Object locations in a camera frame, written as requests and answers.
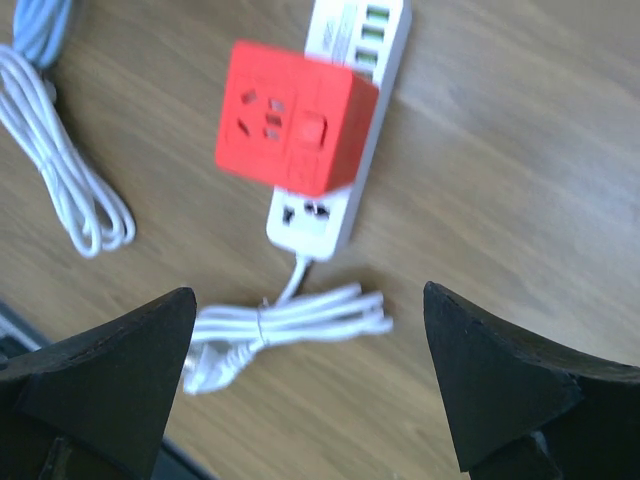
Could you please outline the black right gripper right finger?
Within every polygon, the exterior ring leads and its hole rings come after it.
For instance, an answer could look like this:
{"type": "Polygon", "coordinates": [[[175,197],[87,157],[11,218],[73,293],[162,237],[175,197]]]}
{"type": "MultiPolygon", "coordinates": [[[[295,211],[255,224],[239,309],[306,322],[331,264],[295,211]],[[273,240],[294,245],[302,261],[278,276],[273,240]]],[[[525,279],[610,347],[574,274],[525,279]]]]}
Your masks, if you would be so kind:
{"type": "Polygon", "coordinates": [[[638,367],[556,343],[434,282],[423,298],[461,471],[473,479],[638,478],[638,367]]]}

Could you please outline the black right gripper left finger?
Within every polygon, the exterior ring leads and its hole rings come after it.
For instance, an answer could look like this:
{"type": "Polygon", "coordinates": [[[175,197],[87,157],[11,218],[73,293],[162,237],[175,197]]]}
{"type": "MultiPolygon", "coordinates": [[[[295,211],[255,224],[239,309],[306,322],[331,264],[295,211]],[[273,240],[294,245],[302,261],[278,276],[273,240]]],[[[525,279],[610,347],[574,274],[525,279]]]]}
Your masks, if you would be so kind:
{"type": "Polygon", "coordinates": [[[3,339],[2,478],[151,478],[195,315],[181,287],[35,351],[3,339]]]}

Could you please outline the red cube socket adapter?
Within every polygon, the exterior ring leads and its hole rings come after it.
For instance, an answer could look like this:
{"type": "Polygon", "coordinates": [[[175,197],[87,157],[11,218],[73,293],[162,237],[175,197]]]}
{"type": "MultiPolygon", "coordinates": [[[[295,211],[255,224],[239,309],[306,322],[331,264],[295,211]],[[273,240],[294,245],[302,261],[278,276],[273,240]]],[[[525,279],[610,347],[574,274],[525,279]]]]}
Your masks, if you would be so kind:
{"type": "Polygon", "coordinates": [[[353,70],[246,40],[231,50],[214,159],[308,197],[352,184],[379,96],[353,70]]]}

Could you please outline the white power strip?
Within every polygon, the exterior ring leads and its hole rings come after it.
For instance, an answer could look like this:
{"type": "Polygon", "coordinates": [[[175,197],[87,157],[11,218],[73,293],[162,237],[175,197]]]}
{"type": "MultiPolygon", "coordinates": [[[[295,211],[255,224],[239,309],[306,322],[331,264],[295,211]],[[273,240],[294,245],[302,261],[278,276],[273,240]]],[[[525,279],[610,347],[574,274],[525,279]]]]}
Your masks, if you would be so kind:
{"type": "Polygon", "coordinates": [[[266,222],[271,243],[327,261],[349,242],[412,23],[410,0],[316,1],[304,54],[351,68],[379,96],[354,182],[322,197],[276,188],[266,222]]]}

